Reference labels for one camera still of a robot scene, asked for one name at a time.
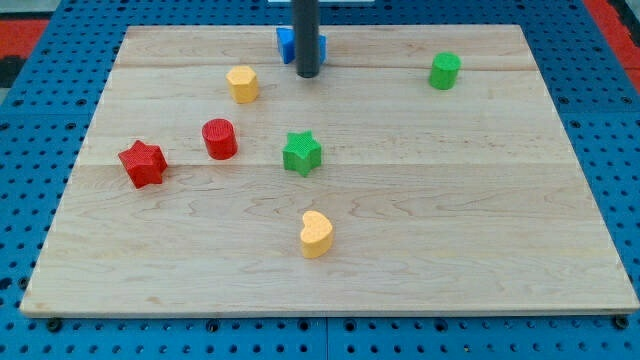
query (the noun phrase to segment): red star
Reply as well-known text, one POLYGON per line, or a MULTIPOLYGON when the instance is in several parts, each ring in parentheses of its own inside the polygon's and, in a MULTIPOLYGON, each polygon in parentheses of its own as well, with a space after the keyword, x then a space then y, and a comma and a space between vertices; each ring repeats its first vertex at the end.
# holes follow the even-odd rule
POLYGON ((119 153, 118 157, 136 189, 147 184, 162 184, 162 172, 167 168, 167 162, 159 146, 136 140, 130 149, 119 153))

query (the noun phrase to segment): blue perforated table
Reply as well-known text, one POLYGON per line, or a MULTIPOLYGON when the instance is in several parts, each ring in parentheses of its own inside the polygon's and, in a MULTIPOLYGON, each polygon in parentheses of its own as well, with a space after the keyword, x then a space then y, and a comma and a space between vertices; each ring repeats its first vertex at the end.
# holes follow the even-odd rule
MULTIPOLYGON (((289 11, 266 0, 62 1, 0 109, 0 357, 639 357, 637 314, 628 319, 64 319, 57 332, 50 331, 55 322, 23 317, 17 310, 22 288, 127 26, 288 24, 289 11)), ((321 13, 323 24, 520 24, 638 290, 640 98, 579 1, 377 1, 321 13)))

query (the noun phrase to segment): wooden board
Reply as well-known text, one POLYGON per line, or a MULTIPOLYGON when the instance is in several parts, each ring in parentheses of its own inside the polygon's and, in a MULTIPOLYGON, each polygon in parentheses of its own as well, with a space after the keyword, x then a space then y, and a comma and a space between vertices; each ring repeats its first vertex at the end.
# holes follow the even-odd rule
POLYGON ((22 311, 33 317, 485 316, 639 307, 517 26, 323 27, 312 80, 271 27, 132 27, 22 311), (435 53, 458 83, 427 82, 435 53), (250 64, 261 94, 224 75, 250 64), (234 123, 239 152, 200 128, 234 123), (288 131, 324 164, 282 169, 288 131), (159 144, 164 184, 134 190, 117 153, 159 144), (300 254, 304 211, 335 226, 300 254))

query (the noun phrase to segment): green star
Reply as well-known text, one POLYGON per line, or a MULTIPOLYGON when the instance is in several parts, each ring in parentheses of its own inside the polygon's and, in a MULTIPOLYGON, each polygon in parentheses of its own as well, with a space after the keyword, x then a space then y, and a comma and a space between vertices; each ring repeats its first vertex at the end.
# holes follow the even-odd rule
POLYGON ((282 149, 285 170, 295 170, 307 177, 309 171, 322 163, 322 146, 313 139, 311 130, 288 133, 287 145, 282 149))

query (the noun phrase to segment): yellow heart-shaped block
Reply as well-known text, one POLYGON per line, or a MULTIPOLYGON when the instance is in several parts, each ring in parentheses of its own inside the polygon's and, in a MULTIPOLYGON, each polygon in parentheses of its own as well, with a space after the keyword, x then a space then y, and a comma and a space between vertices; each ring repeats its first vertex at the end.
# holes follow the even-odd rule
POLYGON ((333 245, 333 225, 322 213, 307 211, 302 215, 304 228, 300 232, 302 256, 313 259, 326 253, 333 245))

